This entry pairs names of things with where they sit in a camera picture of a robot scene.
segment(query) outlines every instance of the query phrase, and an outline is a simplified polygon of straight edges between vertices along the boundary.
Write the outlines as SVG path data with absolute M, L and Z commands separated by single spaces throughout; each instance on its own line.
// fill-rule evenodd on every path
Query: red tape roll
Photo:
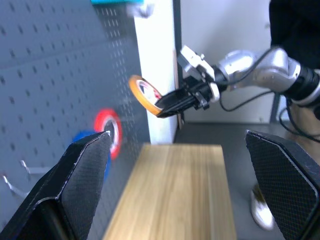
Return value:
M 110 147 L 111 159 L 114 161 L 120 153 L 123 137 L 121 121 L 116 112 L 111 108 L 105 108 L 98 112 L 94 121 L 94 130 L 104 132 L 106 124 L 110 122 L 114 129 L 113 142 Z

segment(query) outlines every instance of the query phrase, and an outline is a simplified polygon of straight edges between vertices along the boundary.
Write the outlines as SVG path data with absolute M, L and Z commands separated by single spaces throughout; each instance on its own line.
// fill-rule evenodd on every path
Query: white wall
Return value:
M 227 53 L 245 49 L 264 51 L 270 47 L 270 0 L 181 0 L 182 44 L 204 54 L 213 65 Z M 225 105 L 235 106 L 265 91 L 258 87 L 223 95 Z M 273 94 L 264 96 L 234 112 L 223 111 L 218 103 L 206 111 L 185 112 L 188 122 L 268 123 Z
M 155 2 L 153 15 L 135 18 L 142 76 L 162 95 L 175 89 L 174 74 L 174 14 L 172 0 Z M 172 143 L 177 129 L 177 117 L 157 118 L 147 112 L 152 144 Z

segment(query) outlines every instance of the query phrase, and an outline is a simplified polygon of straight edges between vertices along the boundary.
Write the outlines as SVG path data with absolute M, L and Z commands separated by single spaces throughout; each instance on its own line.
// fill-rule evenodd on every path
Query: textured black surface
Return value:
M 79 240 L 87 239 L 100 200 L 110 144 L 106 132 L 71 144 L 22 202 L 0 233 L 0 239 L 14 239 L 18 235 L 19 239 L 45 238 L 48 234 L 45 232 L 52 231 L 43 230 L 43 221 L 49 215 L 54 222 L 57 221 L 54 216 L 59 215 L 65 229 L 71 229 Z M 46 201 L 53 202 L 50 206 L 56 206 L 55 213 L 51 214 L 51 207 L 44 207 Z
M 81 139 L 79 143 L 88 138 L 90 136 Z M 79 240 L 87 239 L 96 213 L 110 145 L 111 139 L 108 137 L 108 141 L 99 141 L 84 149 L 61 195 L 65 215 Z
M 103 184 L 88 239 L 101 239 L 143 142 L 145 109 L 128 87 L 141 75 L 134 19 L 125 6 L 89 0 L 0 1 L 0 174 L 23 192 L 54 166 L 102 108 L 121 119 L 124 144 Z M 0 178 L 0 231 L 23 199 Z
M 250 132 L 245 139 L 260 189 L 283 236 L 299 239 L 319 204 L 316 187 L 277 142 Z

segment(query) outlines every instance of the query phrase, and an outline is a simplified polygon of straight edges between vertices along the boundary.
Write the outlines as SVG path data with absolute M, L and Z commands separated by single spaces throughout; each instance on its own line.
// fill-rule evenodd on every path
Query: orange tape roll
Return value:
M 129 79 L 129 87 L 139 103 L 153 115 L 158 115 L 162 108 L 156 102 L 162 98 L 160 92 L 141 76 L 133 75 Z

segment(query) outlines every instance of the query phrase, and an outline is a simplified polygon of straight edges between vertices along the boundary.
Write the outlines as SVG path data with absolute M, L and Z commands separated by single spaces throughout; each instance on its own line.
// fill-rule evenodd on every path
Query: person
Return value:
M 271 0 L 269 19 L 271 46 L 282 47 L 290 58 L 305 67 L 320 69 L 319 0 Z M 291 113 L 299 128 L 310 135 L 320 134 L 320 121 L 310 109 L 293 104 Z M 290 133 L 286 137 L 298 143 L 320 165 L 319 143 Z M 251 191 L 251 213 L 261 228 L 274 228 L 275 220 L 258 184 Z

